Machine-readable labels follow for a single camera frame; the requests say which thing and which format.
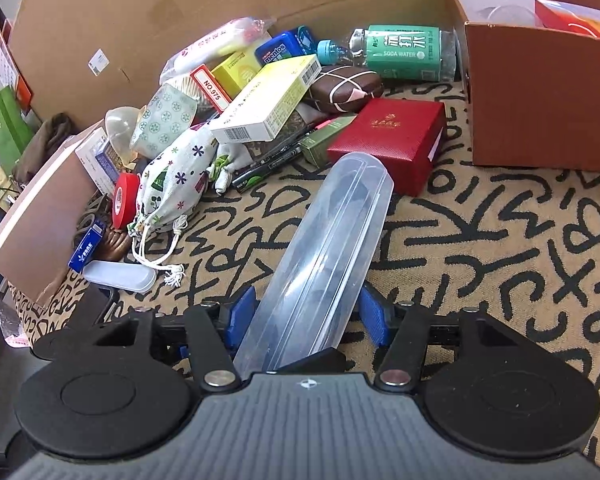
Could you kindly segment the pink cardboard box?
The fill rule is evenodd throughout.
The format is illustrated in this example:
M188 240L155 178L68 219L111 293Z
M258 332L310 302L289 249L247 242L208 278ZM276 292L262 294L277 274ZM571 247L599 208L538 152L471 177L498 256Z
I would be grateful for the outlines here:
M0 273L41 306L67 274L76 222L96 191L76 154L96 128L65 140L0 223Z

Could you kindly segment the clear plastic long case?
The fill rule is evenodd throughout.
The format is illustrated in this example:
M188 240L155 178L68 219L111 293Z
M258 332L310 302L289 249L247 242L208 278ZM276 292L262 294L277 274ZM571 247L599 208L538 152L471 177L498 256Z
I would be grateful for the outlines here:
M372 155L340 158L275 270L234 359L243 378L337 348L384 229L393 191Z

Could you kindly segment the blue floss box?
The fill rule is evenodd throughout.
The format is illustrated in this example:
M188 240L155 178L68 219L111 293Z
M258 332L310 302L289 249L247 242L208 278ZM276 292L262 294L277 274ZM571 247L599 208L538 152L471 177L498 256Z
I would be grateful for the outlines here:
M314 54L317 41L308 26L302 25L281 32L257 47L254 55L261 66L268 63L294 58L295 56Z

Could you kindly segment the yellow small box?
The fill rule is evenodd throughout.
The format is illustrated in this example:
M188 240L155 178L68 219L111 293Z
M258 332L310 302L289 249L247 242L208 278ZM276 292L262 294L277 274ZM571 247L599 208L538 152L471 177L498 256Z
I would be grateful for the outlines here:
M211 71L212 76L231 98L236 96L260 72L261 65L252 49L235 52Z

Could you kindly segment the white patterned drawstring bag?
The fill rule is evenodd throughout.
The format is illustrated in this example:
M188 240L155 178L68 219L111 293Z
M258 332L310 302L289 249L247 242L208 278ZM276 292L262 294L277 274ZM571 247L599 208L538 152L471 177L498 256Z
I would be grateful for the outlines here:
M206 192L208 167L214 161L218 142L208 125L189 128L153 159L140 175L136 213L128 225L132 255L136 262L164 274L164 282L181 285L184 266L170 263L178 240L187 228L187 217ZM148 240L170 232L171 245L155 259L146 254Z

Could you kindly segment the black smartphone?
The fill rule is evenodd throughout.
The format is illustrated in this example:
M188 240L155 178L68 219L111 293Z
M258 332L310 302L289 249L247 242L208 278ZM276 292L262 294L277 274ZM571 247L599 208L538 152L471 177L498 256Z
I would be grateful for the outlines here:
M102 323L118 300L117 289L101 288L95 284L89 284L65 326L69 330L87 330Z

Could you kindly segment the dark red storage box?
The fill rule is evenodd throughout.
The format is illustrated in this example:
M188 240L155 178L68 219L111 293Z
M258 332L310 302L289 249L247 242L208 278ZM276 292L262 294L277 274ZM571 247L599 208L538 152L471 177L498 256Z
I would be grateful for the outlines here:
M600 0L554 0L600 14ZM489 6L535 0L448 0L477 166L600 172L600 38L498 24Z

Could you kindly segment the red tape roll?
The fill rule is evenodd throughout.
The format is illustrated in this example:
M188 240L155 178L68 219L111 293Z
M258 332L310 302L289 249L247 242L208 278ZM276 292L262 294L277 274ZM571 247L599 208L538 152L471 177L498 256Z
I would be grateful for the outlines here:
M116 230L126 228L136 215L136 198L140 188L137 174L124 172L118 177L112 199L112 226Z

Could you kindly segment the frosted white case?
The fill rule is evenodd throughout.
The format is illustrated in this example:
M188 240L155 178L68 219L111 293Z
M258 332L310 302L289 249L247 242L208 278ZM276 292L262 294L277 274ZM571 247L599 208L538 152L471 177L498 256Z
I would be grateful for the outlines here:
M157 271L137 263L93 260L83 269L83 277L98 286L148 292L155 284Z

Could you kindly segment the black pen pack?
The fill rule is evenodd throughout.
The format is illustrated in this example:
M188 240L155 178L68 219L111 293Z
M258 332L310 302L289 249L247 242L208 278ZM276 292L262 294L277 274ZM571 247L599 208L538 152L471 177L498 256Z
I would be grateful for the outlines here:
M247 169L240 170L234 175L232 188L241 193L245 192L248 188L253 188L262 182L281 166L286 165L287 162L296 159L301 154L300 142L314 130L315 127L303 129L293 138L279 144L275 150L260 156Z

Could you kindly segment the red playing card box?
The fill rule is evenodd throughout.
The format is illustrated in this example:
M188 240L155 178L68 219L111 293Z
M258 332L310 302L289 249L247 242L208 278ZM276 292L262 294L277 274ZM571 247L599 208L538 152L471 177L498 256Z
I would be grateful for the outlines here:
M207 66L201 64L194 68L190 76L198 84L201 92L207 97L212 106L222 114L230 105L232 99L213 77Z

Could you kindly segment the yellow white medicine box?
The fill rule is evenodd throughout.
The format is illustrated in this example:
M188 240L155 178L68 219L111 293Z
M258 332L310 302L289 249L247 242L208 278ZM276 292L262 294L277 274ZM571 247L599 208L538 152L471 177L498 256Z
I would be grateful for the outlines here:
M321 70L315 54L266 64L210 122L211 133L219 143L273 141Z

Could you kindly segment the clear glass ball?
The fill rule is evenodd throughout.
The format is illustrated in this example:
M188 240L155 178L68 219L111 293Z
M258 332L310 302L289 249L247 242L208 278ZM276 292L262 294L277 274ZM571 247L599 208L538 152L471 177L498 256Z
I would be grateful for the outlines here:
M131 139L139 114L139 108L120 106L108 110L105 115L104 125L109 143L125 167L129 167L136 159L136 154L131 148Z

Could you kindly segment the small blue box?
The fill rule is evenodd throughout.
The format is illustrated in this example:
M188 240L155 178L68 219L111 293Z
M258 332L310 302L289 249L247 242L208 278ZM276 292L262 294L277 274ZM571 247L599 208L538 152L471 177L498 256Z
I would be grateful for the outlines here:
M97 246L102 241L105 229L106 226L101 221L95 220L86 230L68 262L68 267L71 270L76 273L83 271L87 263L93 258Z

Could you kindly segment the brown football shaped pouch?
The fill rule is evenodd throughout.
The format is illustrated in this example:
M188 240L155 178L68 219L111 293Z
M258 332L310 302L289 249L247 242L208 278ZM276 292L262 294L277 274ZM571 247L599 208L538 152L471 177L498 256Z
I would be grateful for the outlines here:
M364 67L323 66L303 98L327 114L358 113L372 99L384 94L378 73Z

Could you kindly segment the plastic bag white roll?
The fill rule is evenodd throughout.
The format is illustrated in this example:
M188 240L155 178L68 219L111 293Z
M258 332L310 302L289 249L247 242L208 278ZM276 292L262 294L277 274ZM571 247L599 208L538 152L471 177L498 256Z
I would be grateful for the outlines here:
M263 38L276 22L275 18L235 18L208 32L171 56L160 73L159 84L173 77L190 73L194 68L249 47Z

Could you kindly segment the green label water bottle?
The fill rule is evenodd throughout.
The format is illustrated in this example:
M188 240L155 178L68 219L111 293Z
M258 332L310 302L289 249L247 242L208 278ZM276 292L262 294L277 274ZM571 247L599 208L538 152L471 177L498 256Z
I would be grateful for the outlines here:
M365 67L381 78L450 82L456 74L456 41L434 26L370 25L353 29L343 41L321 40L322 65Z

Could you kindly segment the white blue medicine box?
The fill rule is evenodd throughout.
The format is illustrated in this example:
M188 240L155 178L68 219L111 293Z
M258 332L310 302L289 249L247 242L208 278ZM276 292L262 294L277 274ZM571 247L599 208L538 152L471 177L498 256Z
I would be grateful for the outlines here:
M114 196L114 189L124 168L104 128L97 127L89 133L76 149L76 156L99 192Z

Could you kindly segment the small red jewelry box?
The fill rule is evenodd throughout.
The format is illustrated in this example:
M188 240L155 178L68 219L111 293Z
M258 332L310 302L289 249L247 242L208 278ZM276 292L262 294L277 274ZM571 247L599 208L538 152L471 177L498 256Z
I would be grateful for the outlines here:
M336 162L360 152L382 162L400 195L425 187L446 128L445 107L434 101L380 98L368 102L327 149Z

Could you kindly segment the cardboard backdrop wall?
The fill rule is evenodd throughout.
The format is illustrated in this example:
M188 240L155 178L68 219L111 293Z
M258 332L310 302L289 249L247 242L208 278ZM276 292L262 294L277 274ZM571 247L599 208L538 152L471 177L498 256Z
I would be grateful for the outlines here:
M79 127L121 105L142 106L166 61L234 18L270 18L340 38L370 23L440 25L445 0L22 0L9 50L41 118Z

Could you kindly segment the large red white gift box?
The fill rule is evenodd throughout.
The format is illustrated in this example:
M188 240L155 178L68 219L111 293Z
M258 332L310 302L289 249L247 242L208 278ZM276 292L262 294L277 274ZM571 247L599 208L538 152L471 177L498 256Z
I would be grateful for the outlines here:
M600 10L555 0L534 0L534 12L545 28L600 39Z

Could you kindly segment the olive green small box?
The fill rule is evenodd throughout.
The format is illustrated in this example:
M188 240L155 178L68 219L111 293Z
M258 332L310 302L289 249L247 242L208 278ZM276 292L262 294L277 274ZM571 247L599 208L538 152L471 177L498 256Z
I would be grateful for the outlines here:
M300 141L303 158L315 168L324 168L328 164L327 149L338 134L354 120L355 115L341 115L316 126Z

